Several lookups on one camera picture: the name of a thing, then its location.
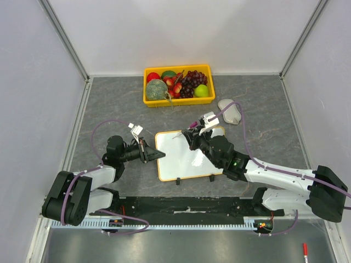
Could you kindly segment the white marker with magenta cap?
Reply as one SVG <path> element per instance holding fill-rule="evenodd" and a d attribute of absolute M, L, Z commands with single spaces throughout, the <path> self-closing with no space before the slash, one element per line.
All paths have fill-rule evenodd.
<path fill-rule="evenodd" d="M 173 137 L 173 139 L 175 139 L 175 138 L 181 136 L 181 135 L 183 134 L 184 131 L 186 131 L 186 132 L 187 132 L 187 131 L 192 131 L 194 128 L 197 127 L 197 125 L 198 125 L 198 122 L 197 122 L 197 121 L 191 123 L 191 124 L 189 125 L 188 128 L 183 129 L 183 130 L 177 132 L 176 135 Z"/>

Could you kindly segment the yellow framed whiteboard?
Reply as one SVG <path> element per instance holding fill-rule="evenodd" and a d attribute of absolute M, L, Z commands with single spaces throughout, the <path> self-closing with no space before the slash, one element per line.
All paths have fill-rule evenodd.
<path fill-rule="evenodd" d="M 155 135 L 156 149 L 166 156 L 157 160 L 158 178 L 162 182 L 220 175 L 201 150 L 192 151 L 179 130 L 164 131 Z"/>

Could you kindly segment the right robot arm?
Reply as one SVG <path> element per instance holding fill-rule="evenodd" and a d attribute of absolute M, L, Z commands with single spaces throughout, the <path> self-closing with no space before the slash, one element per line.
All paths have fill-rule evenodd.
<path fill-rule="evenodd" d="M 271 185 L 260 190 L 251 202 L 252 211 L 259 216 L 280 209 L 305 210 L 330 221 L 341 222 L 347 186 L 328 167 L 293 169 L 272 165 L 240 153 L 224 135 L 201 132 L 200 128 L 182 130 L 189 149 L 200 150 L 223 174 L 234 181 L 259 182 Z"/>

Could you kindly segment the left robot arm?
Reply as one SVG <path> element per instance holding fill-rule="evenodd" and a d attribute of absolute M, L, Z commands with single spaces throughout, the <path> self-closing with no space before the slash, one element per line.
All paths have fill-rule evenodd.
<path fill-rule="evenodd" d="M 61 222 L 62 225 L 78 226 L 86 214 L 102 209 L 107 215 L 120 211 L 120 201 L 103 188 L 118 181 L 124 164 L 140 160 L 143 164 L 165 157 L 166 154 L 150 147 L 143 138 L 126 144 L 119 135 L 107 140 L 102 163 L 97 167 L 78 173 L 60 171 L 43 203 L 41 214 L 45 218 Z"/>

